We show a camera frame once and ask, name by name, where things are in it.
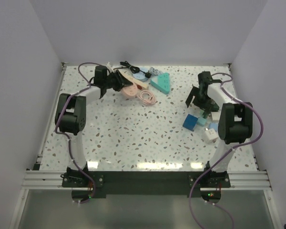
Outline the round light blue socket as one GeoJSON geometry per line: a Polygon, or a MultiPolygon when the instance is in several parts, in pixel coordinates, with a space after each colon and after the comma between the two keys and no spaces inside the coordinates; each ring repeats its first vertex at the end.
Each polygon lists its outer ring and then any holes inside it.
{"type": "MultiPolygon", "coordinates": [[[[147,73],[149,69],[146,67],[140,67],[140,70],[147,73]]],[[[141,71],[138,73],[133,73],[133,77],[141,82],[146,82],[148,78],[145,77],[145,74],[141,71]]]]}

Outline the teal adapter plug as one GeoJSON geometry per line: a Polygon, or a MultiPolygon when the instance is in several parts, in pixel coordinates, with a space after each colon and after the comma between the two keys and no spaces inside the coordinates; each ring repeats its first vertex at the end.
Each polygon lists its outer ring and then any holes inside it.
{"type": "Polygon", "coordinates": [[[207,119],[203,118],[203,117],[199,117],[198,120],[197,120],[197,124],[200,125],[200,126],[205,126],[206,122],[207,122],[207,119]]]}

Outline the green adapter plug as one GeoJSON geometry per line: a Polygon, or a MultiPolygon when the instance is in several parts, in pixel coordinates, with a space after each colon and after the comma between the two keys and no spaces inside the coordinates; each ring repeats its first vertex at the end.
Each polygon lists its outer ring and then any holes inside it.
{"type": "Polygon", "coordinates": [[[204,119],[206,119],[208,116],[209,116],[209,113],[205,113],[205,112],[204,112],[204,113],[202,114],[202,117],[203,117],[204,119]]]}

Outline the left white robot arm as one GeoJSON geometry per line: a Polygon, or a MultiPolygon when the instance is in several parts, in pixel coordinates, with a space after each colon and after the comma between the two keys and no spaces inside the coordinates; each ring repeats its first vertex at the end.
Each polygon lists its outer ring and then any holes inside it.
{"type": "Polygon", "coordinates": [[[103,98],[107,90],[121,91],[127,86],[132,86],[118,71],[111,67],[97,65],[94,69],[94,77],[87,79],[78,67],[78,73],[86,81],[87,86],[80,91],[59,95],[55,114],[55,133],[67,138],[69,165],[67,170],[78,170],[74,173],[72,181],[78,187],[84,187],[89,183],[89,175],[84,171],[87,160],[83,152],[82,132],[86,126],[86,107],[88,104],[103,98]]]}

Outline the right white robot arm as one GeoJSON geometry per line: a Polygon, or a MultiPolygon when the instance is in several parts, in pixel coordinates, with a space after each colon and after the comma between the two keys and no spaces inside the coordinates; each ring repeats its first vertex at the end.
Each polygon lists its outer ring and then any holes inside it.
{"type": "Polygon", "coordinates": [[[213,83],[208,86],[193,87],[186,105],[194,103],[202,110],[207,110],[213,100],[220,108],[218,123],[219,145],[214,156],[209,161],[211,171],[203,175],[203,183],[207,187],[214,187],[219,183],[217,173],[227,171],[233,154],[252,136],[253,106],[233,97],[222,85],[213,83]]]}

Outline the beige long power strip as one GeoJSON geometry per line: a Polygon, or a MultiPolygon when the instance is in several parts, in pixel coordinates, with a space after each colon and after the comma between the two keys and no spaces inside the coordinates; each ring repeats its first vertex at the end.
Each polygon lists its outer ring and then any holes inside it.
{"type": "Polygon", "coordinates": [[[147,83],[144,83],[140,80],[137,80],[135,79],[133,76],[131,76],[129,73],[127,72],[123,72],[123,71],[120,71],[119,72],[121,73],[121,75],[123,77],[125,77],[127,80],[131,81],[132,83],[135,83],[136,85],[139,85],[143,90],[148,90],[149,89],[149,85],[147,83]]]}

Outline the white small adapter plug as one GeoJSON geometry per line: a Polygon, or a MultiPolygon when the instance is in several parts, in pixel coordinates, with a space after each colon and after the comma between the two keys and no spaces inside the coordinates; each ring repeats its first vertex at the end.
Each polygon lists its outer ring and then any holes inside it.
{"type": "Polygon", "coordinates": [[[211,118],[213,122],[219,122],[220,112],[211,112],[211,118]]]}

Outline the teal triangular power strip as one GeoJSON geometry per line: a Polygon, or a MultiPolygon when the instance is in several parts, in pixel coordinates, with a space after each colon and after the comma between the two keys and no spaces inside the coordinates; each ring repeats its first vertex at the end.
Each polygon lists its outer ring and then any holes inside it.
{"type": "Polygon", "coordinates": [[[151,79],[150,83],[154,88],[156,88],[163,94],[169,94],[171,90],[169,73],[163,73],[161,75],[154,76],[151,79]]]}

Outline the light blue adapter plug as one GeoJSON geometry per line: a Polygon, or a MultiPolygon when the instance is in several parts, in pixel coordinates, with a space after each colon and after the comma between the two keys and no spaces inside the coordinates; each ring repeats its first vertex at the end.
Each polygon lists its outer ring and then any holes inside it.
{"type": "Polygon", "coordinates": [[[209,129],[214,129],[216,132],[218,131],[218,123],[211,122],[208,126],[209,129]]]}

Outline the blue cube socket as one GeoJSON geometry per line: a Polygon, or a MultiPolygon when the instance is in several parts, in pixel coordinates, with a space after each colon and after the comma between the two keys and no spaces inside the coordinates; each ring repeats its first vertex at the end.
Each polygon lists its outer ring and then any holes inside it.
{"type": "Polygon", "coordinates": [[[194,131],[198,117],[188,114],[183,122],[183,127],[187,130],[194,131]]]}

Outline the white cube tiger sticker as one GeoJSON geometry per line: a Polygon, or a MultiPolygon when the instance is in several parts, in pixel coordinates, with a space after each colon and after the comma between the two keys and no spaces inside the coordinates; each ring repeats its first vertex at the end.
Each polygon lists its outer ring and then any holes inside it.
{"type": "Polygon", "coordinates": [[[203,133],[203,140],[206,143],[214,143],[218,139],[218,133],[216,132],[215,129],[210,128],[204,131],[203,133]]]}

